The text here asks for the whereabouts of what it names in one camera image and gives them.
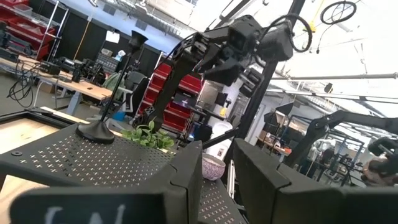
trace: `ceramic bowl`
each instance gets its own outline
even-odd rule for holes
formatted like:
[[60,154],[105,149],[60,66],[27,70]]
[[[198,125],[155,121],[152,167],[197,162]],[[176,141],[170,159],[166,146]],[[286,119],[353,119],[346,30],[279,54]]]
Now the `ceramic bowl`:
[[203,153],[201,161],[201,172],[208,180],[219,179],[225,171],[225,163],[214,156]]

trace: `storage rack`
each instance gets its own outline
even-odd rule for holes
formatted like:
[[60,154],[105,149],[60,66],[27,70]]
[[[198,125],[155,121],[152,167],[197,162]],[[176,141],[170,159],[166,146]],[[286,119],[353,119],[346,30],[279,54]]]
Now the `storage rack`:
[[[163,54],[160,55],[159,61],[163,59]],[[171,66],[165,63],[159,65],[159,67],[154,71],[152,74],[147,90],[144,93],[144,97],[142,102],[139,106],[138,114],[142,114],[142,112],[151,106],[153,102],[156,100],[159,92],[162,90],[163,85],[170,75]],[[180,82],[179,89],[189,92],[193,95],[198,96],[201,92],[201,80],[199,78],[195,78],[191,75],[186,75]],[[178,104],[173,103],[172,101],[169,102],[167,105],[163,119],[164,122],[162,127],[172,130],[176,133],[183,133],[188,127],[188,122],[193,115],[192,111],[188,108],[184,108]]]
[[[48,60],[51,60],[51,58],[53,58],[55,56],[55,53],[59,46],[59,42],[61,40],[62,27],[67,19],[67,15],[69,12],[69,8],[64,6],[58,0],[47,0],[47,2],[50,2],[54,5],[54,10],[52,11],[52,14],[49,19],[44,16],[41,16],[40,14],[35,13],[35,12],[32,12],[31,15],[25,14],[22,11],[14,9],[13,6],[5,4],[6,3],[5,0],[0,0],[0,9],[5,9],[5,10],[12,12],[18,16],[18,17],[9,19],[9,21],[12,22],[13,20],[22,18],[24,20],[27,20],[30,23],[40,26],[44,30],[43,35],[41,37],[40,35],[37,35],[35,33],[33,33],[33,34],[29,33],[29,31],[24,32],[20,29],[16,29],[15,24],[11,25],[10,22],[7,23],[8,24],[7,29],[13,35],[16,35],[18,38],[21,38],[24,41],[30,42],[31,44],[33,42],[35,45],[39,46],[37,49],[34,49],[37,52],[35,57],[28,55],[28,57],[33,58],[35,60],[40,60],[44,55],[47,54],[46,50],[48,51],[48,47],[49,47],[49,45],[47,43],[49,43],[51,40],[54,40],[54,43],[52,45],[50,52],[48,52],[49,53]],[[62,21],[60,23],[55,22],[53,20],[55,12],[57,11],[58,8],[65,10]]]

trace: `artificial plant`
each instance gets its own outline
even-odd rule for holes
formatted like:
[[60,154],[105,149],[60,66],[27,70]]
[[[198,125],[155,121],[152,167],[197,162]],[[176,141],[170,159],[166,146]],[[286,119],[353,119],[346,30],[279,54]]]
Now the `artificial plant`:
[[121,133],[126,139],[138,142],[141,146],[148,146],[157,149],[169,149],[174,145],[167,132],[159,130],[154,132],[155,123],[150,121],[148,125],[140,125],[133,130],[122,130]]

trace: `metal shelving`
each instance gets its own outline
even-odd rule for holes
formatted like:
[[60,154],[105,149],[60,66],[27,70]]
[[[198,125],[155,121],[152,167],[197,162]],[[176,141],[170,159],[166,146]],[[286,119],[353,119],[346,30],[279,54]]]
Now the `metal shelving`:
[[[54,38],[54,43],[52,45],[51,51],[49,52],[49,55],[50,55],[49,56],[49,60],[50,60],[52,57],[54,57],[54,55],[55,55],[55,53],[56,53],[56,51],[58,49],[59,42],[61,40],[62,27],[63,27],[63,25],[64,25],[64,23],[65,23],[65,21],[67,19],[67,15],[69,13],[69,8],[64,6],[58,0],[47,0],[47,2],[50,2],[50,3],[54,4],[54,10],[52,11],[50,18],[46,18],[46,17],[41,16],[40,14],[35,13],[35,12],[32,12],[32,15],[27,15],[27,14],[24,14],[23,12],[21,12],[21,11],[19,11],[17,9],[14,9],[13,7],[9,7],[9,6],[7,6],[5,4],[2,4],[2,3],[0,3],[0,7],[8,9],[9,11],[13,12],[14,14],[16,14],[16,15],[24,18],[24,19],[27,19],[28,21],[31,21],[32,23],[37,24],[38,26],[45,27],[45,32],[44,32],[43,38],[41,40],[36,38],[36,37],[32,37],[31,35],[26,34],[24,32],[21,32],[19,30],[13,29],[12,27],[7,27],[7,29],[9,29],[9,30],[11,30],[11,31],[13,31],[15,33],[18,33],[19,35],[23,35],[24,37],[27,37],[28,39],[33,40],[34,42],[39,43],[40,47],[37,50],[35,50],[37,53],[39,53],[42,50],[42,47],[44,46],[44,40],[45,40],[46,36],[53,37]],[[62,21],[59,22],[59,23],[55,22],[53,20],[55,12],[57,11],[58,8],[65,10],[65,13],[63,15]],[[50,34],[49,33],[49,29],[56,28],[56,27],[58,27],[57,34],[56,35]],[[35,55],[28,55],[28,57],[33,58],[33,59],[37,59],[38,55],[39,54],[36,54],[36,56]]]

